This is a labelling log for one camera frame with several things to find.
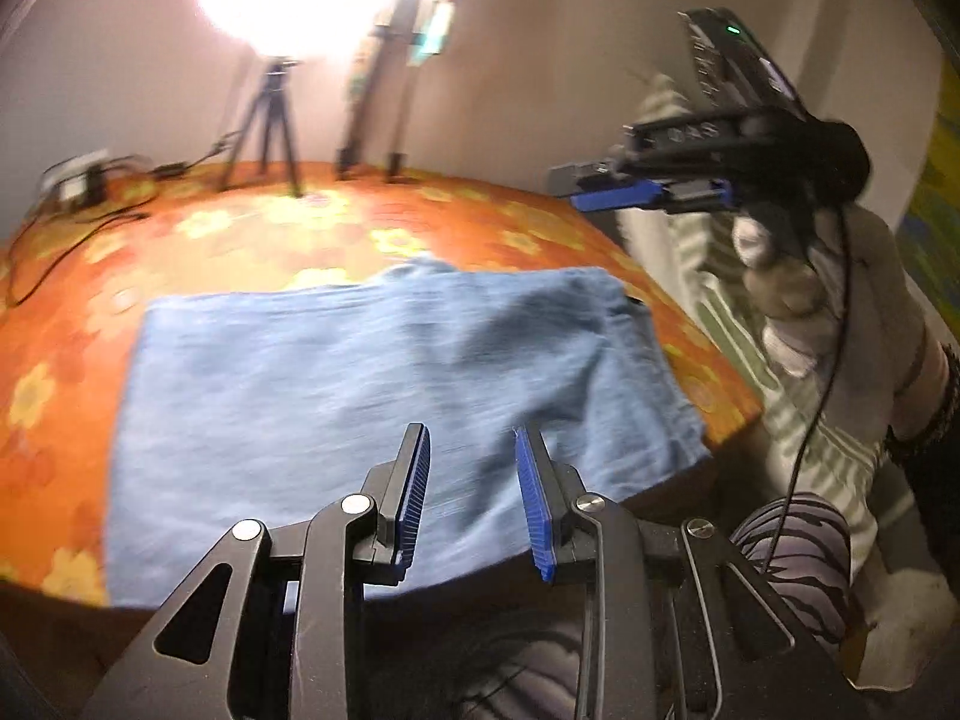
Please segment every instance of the black stand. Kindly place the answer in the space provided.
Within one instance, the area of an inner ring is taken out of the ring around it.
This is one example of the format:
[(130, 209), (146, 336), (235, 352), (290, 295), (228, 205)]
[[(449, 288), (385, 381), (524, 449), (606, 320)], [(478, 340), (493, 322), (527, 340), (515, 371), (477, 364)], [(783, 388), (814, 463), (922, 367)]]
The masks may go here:
[(296, 153), (294, 153), (294, 142), (290, 133), (290, 114), (287, 106), (286, 82), (287, 70), (296, 65), (289, 59), (276, 59), (267, 69), (267, 76), (263, 81), (263, 89), (253, 99), (250, 111), (247, 113), (243, 122), (243, 128), (237, 136), (230, 152), (227, 167), (224, 168), (224, 174), (220, 179), (220, 191), (230, 188), (230, 176), (233, 167), (236, 165), (237, 157), (243, 148), (244, 141), (247, 139), (253, 126), (253, 117), (256, 116), (258, 108), (263, 106), (266, 110), (266, 119), (263, 124), (263, 149), (260, 153), (260, 174), (265, 175), (267, 165), (270, 162), (270, 141), (272, 138), (272, 129), (280, 127), (280, 134), (283, 137), (283, 146), (287, 158), (287, 178), (290, 181), (290, 189), (294, 197), (304, 196), (299, 184), (299, 175), (296, 172)]

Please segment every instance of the metal screw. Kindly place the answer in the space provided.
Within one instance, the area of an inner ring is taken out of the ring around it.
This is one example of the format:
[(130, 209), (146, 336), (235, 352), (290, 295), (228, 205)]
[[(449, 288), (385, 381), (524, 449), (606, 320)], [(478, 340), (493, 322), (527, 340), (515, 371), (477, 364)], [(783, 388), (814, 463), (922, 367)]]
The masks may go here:
[(686, 531), (693, 536), (693, 538), (710, 538), (716, 533), (717, 528), (714, 528), (713, 523), (709, 519), (703, 519), (702, 517), (697, 517), (696, 519), (691, 519), (690, 522), (686, 524)]
[(340, 504), (340, 508), (344, 510), (344, 514), (363, 514), (370, 508), (370, 498), (360, 493), (347, 495)]
[(230, 532), (237, 541), (249, 541), (260, 535), (260, 523), (256, 519), (241, 519)]
[(593, 514), (594, 512), (602, 512), (603, 507), (606, 506), (603, 498), (601, 498), (596, 493), (587, 493), (586, 495), (581, 495), (576, 500), (576, 507), (581, 512), (586, 512), (587, 514)]

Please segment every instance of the zebra print fabric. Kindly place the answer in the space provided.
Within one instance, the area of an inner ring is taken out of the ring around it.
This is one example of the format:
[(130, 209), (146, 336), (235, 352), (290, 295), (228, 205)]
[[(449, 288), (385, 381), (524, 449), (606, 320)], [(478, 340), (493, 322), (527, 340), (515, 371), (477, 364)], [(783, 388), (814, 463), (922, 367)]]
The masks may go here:
[[(731, 538), (757, 570), (782, 507), (781, 499), (754, 512)], [(850, 590), (850, 535), (840, 512), (812, 493), (796, 495), (768, 579), (835, 655)], [(474, 626), (451, 632), (425, 658), (408, 659), (400, 673), (374, 675), (373, 716), (569, 720), (576, 704), (580, 637), (580, 620), (535, 611), (500, 615), (481, 631)]]

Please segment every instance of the floral tablecloth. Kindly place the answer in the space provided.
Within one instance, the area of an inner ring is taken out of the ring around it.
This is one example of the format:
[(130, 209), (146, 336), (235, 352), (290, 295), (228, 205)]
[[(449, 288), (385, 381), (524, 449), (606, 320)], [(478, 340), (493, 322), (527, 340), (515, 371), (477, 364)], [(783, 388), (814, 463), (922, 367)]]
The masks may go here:
[[(144, 307), (170, 293), (272, 292), (363, 281), (423, 251), (468, 271), (601, 266), (647, 303), (680, 386), (717, 448), (760, 415), (752, 391), (683, 311), (566, 203), (479, 181), (375, 172), (336, 182), (307, 164), (216, 194), (216, 166), (155, 184), (122, 178), (107, 205), (37, 225), (16, 247), (15, 296), (110, 210), (150, 218), (69, 254), (16, 308), (0, 303), (0, 579), (107, 605), (101, 533), (113, 423)], [(253, 176), (241, 165), (239, 179)], [(0, 266), (0, 288), (10, 274)]]

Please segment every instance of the folded blue fabric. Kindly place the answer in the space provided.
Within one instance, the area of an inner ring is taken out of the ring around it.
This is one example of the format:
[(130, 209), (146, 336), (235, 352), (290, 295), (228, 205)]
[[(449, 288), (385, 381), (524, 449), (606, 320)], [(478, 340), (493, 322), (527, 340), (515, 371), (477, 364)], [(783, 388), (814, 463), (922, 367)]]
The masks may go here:
[[(704, 458), (703, 425), (648, 309), (601, 269), (468, 274), (162, 298), (147, 310), (113, 447), (107, 589), (161, 604), (240, 519), (309, 519), (430, 429), (413, 567), (433, 586), (529, 547), (512, 428), (623, 500)], [(368, 589), (368, 595), (391, 592)]]

